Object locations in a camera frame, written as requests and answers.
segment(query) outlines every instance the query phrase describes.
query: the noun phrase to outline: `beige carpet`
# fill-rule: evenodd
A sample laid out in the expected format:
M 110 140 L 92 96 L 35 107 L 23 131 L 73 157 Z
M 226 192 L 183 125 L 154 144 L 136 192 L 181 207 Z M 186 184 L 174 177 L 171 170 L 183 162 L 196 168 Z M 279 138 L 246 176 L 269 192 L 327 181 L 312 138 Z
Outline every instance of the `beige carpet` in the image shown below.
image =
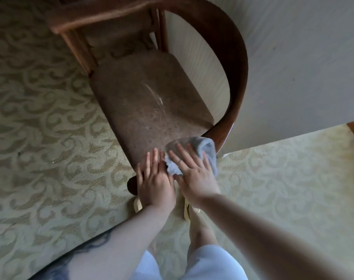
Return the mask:
M 86 77 L 44 24 L 44 0 L 1 0 L 0 279 L 40 268 L 131 214 L 133 175 Z M 235 152 L 223 193 L 354 272 L 354 136 L 343 126 Z M 183 200 L 158 236 L 166 279 L 184 271 Z M 219 242 L 256 275 L 233 245 Z

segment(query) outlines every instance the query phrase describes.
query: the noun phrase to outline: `gray cleaning cloth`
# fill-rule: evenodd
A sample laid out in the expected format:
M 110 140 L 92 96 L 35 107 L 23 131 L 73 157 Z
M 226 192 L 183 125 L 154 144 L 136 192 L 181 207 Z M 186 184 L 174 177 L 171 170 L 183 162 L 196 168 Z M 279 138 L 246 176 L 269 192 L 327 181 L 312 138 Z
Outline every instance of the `gray cleaning cloth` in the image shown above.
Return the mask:
M 200 159 L 203 159 L 203 151 L 206 153 L 208 161 L 211 164 L 212 172 L 215 177 L 217 177 L 217 166 L 216 166 L 216 149 L 215 143 L 212 139 L 202 136 L 193 136 L 193 137 L 184 137 L 178 140 L 171 141 L 168 143 L 164 150 L 165 150 L 165 163 L 167 166 L 166 171 L 171 174 L 182 175 L 181 170 L 178 168 L 176 163 L 174 163 L 168 156 L 168 151 L 172 150 L 180 159 L 183 159 L 181 156 L 180 151 L 176 147 L 176 143 L 180 143 L 183 147 L 186 148 L 187 143 L 191 143 L 191 146 L 198 154 Z

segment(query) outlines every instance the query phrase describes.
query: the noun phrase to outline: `person's left hand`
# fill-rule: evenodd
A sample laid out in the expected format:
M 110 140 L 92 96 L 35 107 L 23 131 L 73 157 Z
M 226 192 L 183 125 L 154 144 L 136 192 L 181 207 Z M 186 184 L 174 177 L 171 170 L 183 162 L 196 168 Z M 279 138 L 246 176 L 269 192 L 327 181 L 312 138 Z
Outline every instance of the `person's left hand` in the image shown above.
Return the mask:
M 147 152 L 144 175 L 140 163 L 137 164 L 136 173 L 138 197 L 142 207 L 152 206 L 169 216 L 176 204 L 176 194 L 174 179 L 166 173 L 164 151 L 160 151 L 158 155 L 155 148 L 152 157 Z

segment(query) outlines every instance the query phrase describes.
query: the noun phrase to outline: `swirl carpet pattern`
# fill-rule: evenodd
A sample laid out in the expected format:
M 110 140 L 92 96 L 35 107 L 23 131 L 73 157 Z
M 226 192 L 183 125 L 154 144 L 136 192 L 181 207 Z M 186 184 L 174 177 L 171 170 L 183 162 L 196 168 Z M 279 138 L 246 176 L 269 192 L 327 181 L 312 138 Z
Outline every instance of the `swirl carpet pattern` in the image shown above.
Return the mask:
M 86 76 L 46 27 L 52 6 L 0 0 L 0 280 L 27 280 L 133 214 L 133 170 Z M 354 136 L 345 125 L 231 153 L 218 169 L 224 194 L 354 273 Z M 157 240 L 162 275 L 176 279 L 189 246 L 181 194 Z

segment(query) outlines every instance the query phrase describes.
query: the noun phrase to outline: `curved wooden armrest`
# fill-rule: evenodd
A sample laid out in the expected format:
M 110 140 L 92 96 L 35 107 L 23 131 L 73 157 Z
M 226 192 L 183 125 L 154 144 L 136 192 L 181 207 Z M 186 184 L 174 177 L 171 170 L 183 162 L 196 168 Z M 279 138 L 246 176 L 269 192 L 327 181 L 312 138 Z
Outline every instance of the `curved wooden armrest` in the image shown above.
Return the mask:
M 237 118 L 248 75 L 245 43 L 233 21 L 220 8 L 206 0 L 83 0 L 50 12 L 47 23 L 54 33 L 62 33 L 151 8 L 178 14 L 190 23 L 224 68 L 230 88 L 229 105 L 221 120 L 203 135 L 213 139 L 218 152 Z

